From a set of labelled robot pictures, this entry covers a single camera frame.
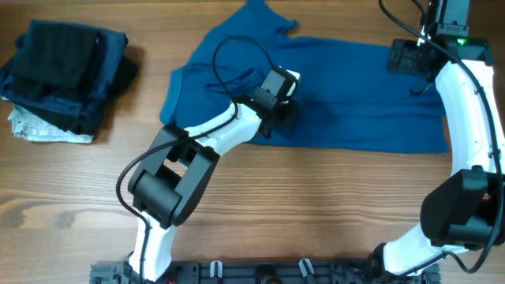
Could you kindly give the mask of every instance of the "robotic arm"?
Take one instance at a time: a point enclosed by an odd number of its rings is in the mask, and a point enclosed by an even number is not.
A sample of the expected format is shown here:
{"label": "robotic arm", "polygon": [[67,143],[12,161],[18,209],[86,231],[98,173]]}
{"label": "robotic arm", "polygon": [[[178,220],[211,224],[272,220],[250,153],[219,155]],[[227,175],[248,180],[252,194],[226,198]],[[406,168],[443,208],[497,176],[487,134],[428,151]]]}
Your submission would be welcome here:
{"label": "robotic arm", "polygon": [[[379,3],[393,21],[403,24],[385,10],[382,1],[379,0]],[[468,250],[483,249],[479,259],[483,262],[492,245],[501,245],[505,241],[501,221],[503,178],[500,169],[504,164],[499,156],[505,148],[505,139],[492,88],[492,56],[487,41],[468,38],[468,9],[469,0],[431,0],[428,14],[423,12],[421,19],[425,23],[420,39],[417,42],[403,39],[393,42],[388,71],[423,77],[436,84],[442,97],[451,135],[452,173],[447,181],[425,198],[420,223],[398,240],[379,245],[368,259],[360,262],[359,267],[353,264],[353,268],[348,270],[351,274],[361,274],[370,281],[379,279],[389,282],[398,278],[414,281],[416,276],[438,261],[447,256],[457,257],[456,254]],[[441,52],[434,48],[435,45],[447,51]],[[123,271],[122,274],[114,271],[118,282],[174,283],[170,279],[172,276],[168,276],[172,274],[167,272],[173,267],[170,265],[170,250],[177,226],[198,205],[219,157],[234,146],[251,140],[257,133],[269,133],[273,125],[285,120],[287,114],[296,108],[290,97],[296,91],[299,78],[298,73],[272,68],[254,95],[230,104],[228,110],[218,117],[184,130],[174,125],[163,127],[150,149],[171,141],[181,143],[143,159],[129,182],[133,206],[148,220],[151,233],[145,240],[146,227],[144,222],[139,222],[135,251],[122,265],[114,267]],[[207,136],[190,139],[191,136],[199,136],[222,125],[234,114],[237,116],[231,123]],[[167,159],[187,167],[184,176],[165,166]],[[288,279],[291,273],[287,272],[288,268],[295,267],[305,283],[326,282],[316,281],[318,277],[339,282],[343,276],[336,271],[341,264],[348,263],[311,263],[303,259],[294,266],[282,264],[277,275],[282,271]],[[266,284],[257,278],[257,270],[266,269],[266,272],[261,272],[262,275],[275,274],[263,264],[254,267],[256,280],[253,282],[241,274],[246,273],[243,267],[223,273],[223,264],[220,262],[195,265],[193,272],[188,274],[189,278],[183,275],[177,278],[177,282],[223,283],[224,275],[235,275],[241,280],[230,283]],[[100,269],[109,271],[112,268],[92,267],[91,284],[103,279],[97,276]],[[268,283],[280,283],[280,278],[276,281]]]}

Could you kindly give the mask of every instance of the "dark blue garment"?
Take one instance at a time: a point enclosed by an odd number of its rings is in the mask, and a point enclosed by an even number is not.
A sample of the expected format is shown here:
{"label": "dark blue garment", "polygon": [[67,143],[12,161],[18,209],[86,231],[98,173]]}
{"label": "dark blue garment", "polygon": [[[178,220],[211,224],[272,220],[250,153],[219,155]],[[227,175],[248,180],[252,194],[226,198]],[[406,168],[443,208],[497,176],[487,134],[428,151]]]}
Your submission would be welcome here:
{"label": "dark blue garment", "polygon": [[[285,35],[296,25],[274,13],[263,0],[250,0],[207,34],[186,66],[172,72],[162,123],[175,122],[182,128],[199,125],[229,106],[230,99],[212,72],[212,55],[227,36],[247,35],[264,45],[275,64],[301,74],[294,96],[299,105],[294,128],[273,128],[270,140],[257,136],[252,143],[404,153],[447,151],[439,94],[430,88],[412,96],[410,89],[419,78],[388,73],[390,47]],[[246,41],[223,46],[217,65],[236,95],[261,85],[270,70],[263,52]]]}
{"label": "dark blue garment", "polygon": [[[70,24],[51,21],[32,21],[27,35],[16,41],[18,49],[22,50],[24,42],[28,42],[32,36],[32,29],[38,24],[67,24],[76,27],[94,28],[82,24]],[[112,85],[116,71],[118,70],[119,62],[121,61],[123,51],[128,43],[126,35],[122,32],[114,32],[105,28],[95,28],[100,31],[98,44],[98,59],[91,69],[92,72],[92,89],[88,94],[88,98],[83,102],[76,102],[63,98],[58,89],[51,91],[41,100],[30,100],[23,97],[21,94],[16,94],[12,91],[12,75],[9,74],[10,65],[3,67],[0,76],[0,95],[6,97],[15,103],[21,103],[25,106],[37,107],[44,110],[53,111],[59,114],[80,115],[85,117],[93,117],[96,111],[107,98],[107,90]]]}

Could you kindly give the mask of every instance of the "wooden table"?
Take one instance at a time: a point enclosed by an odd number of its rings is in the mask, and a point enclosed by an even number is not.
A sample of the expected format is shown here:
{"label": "wooden table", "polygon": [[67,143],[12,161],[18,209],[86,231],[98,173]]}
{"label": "wooden table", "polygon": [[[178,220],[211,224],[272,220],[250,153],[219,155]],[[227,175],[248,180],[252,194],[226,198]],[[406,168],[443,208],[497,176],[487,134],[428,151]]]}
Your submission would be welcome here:
{"label": "wooden table", "polygon": [[[170,71],[184,65],[205,34],[243,1],[0,2],[26,4],[0,6],[0,63],[13,55],[13,41],[28,22],[43,18],[126,32],[127,53],[141,64],[134,86],[108,112],[91,145],[16,139],[6,120],[12,107],[0,104],[0,283],[87,283],[91,264],[121,260],[133,249],[137,220],[117,202],[114,183],[162,126],[158,116]],[[505,5],[473,2],[471,35],[491,42],[495,90],[503,105]],[[386,3],[416,23],[418,13],[409,1]],[[269,4],[299,20],[292,36],[382,45],[409,37],[373,0]],[[200,205],[179,227],[173,256],[202,261],[366,257],[418,221],[422,200],[450,172],[450,154],[244,144],[220,161]],[[476,275],[465,275],[452,260],[443,262],[443,283],[505,282],[504,252],[494,249]],[[475,255],[466,257],[474,260]]]}

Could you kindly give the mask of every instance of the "black bracket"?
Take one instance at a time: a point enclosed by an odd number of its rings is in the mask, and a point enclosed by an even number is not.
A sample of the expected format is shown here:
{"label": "black bracket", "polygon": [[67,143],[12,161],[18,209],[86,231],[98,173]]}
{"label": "black bracket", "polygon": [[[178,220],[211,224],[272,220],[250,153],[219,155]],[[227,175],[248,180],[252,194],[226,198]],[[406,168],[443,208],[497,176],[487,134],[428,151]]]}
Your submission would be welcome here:
{"label": "black bracket", "polygon": [[[129,180],[133,206],[157,219],[163,229],[181,225],[193,213],[219,161],[214,149],[187,137],[177,126],[165,125],[149,149],[175,140],[181,143],[142,160]],[[186,166],[185,174],[181,177],[165,166],[167,160]]]}

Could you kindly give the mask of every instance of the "blue shirt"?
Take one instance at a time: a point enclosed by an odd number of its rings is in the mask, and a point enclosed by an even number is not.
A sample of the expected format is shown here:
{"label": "blue shirt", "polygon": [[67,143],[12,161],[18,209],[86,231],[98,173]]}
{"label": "blue shirt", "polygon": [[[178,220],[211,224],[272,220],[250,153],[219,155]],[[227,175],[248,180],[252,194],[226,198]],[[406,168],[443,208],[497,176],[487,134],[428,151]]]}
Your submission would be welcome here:
{"label": "blue shirt", "polygon": [[[294,95],[298,113],[293,129],[273,128],[272,138],[251,143],[348,148],[404,153],[445,152],[442,100],[434,88],[414,96],[420,80],[388,73],[390,47],[307,36],[290,38],[297,25],[273,12],[263,0],[250,0],[213,28],[186,66],[171,74],[160,114],[162,123],[185,128],[221,114],[230,104],[212,72],[216,46],[227,36],[259,41],[276,65],[301,74]],[[219,74],[236,95],[261,85],[270,70],[253,43],[230,41],[217,57]]]}
{"label": "blue shirt", "polygon": [[[82,24],[60,23],[51,21],[32,21],[28,28],[27,35],[19,39],[16,44],[18,49],[22,49],[24,41],[30,40],[32,37],[33,27],[38,24],[67,24],[76,27],[93,28]],[[123,56],[123,51],[128,43],[126,35],[121,32],[114,32],[105,28],[95,28],[100,31],[98,56],[99,60],[95,68],[92,68],[92,89],[88,94],[88,98],[83,102],[68,100],[59,95],[59,90],[54,90],[52,93],[45,95],[41,100],[30,100],[23,97],[21,94],[13,92],[10,85],[13,81],[13,76],[10,75],[10,65],[7,64],[0,72],[0,95],[6,97],[15,103],[21,103],[30,107],[37,107],[44,110],[53,111],[59,114],[67,115],[82,115],[93,117],[101,104],[107,98],[107,90],[114,81],[114,76],[119,67],[119,62]]]}

